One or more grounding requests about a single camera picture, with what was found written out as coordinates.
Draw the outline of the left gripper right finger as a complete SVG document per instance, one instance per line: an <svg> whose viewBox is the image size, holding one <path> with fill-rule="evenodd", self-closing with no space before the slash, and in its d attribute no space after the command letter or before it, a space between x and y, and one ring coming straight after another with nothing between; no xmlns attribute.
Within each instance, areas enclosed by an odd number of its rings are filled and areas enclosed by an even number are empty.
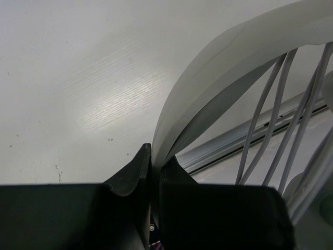
<svg viewBox="0 0 333 250"><path fill-rule="evenodd" d="M172 158L160 172L159 228L164 249L199 249L198 183Z"/></svg>

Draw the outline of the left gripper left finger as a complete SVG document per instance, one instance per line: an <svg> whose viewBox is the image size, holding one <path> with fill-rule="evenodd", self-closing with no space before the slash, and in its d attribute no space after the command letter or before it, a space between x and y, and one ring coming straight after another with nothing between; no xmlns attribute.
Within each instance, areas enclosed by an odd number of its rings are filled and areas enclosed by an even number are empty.
<svg viewBox="0 0 333 250"><path fill-rule="evenodd" d="M107 225L112 249L149 249L151 145L104 182L110 192Z"/></svg>

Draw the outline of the white grey headphones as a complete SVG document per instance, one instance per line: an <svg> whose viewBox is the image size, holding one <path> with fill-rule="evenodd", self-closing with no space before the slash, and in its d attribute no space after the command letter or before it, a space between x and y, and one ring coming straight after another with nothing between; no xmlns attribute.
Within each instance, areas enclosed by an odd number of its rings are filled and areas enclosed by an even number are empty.
<svg viewBox="0 0 333 250"><path fill-rule="evenodd" d="M264 13L223 32L189 64L168 95L152 145L155 176L179 151L215 123L268 70L271 75L248 129L236 183L244 184L261 159L273 133L289 70L297 50L324 45L322 57L263 181L267 185L294 136L278 190L287 199L289 216L298 224L332 175L332 133L329 132L294 186L287 178L309 123L317 97L332 106L332 1L299 1ZM261 148L246 167L250 139L275 79L279 79L271 120Z"/></svg>

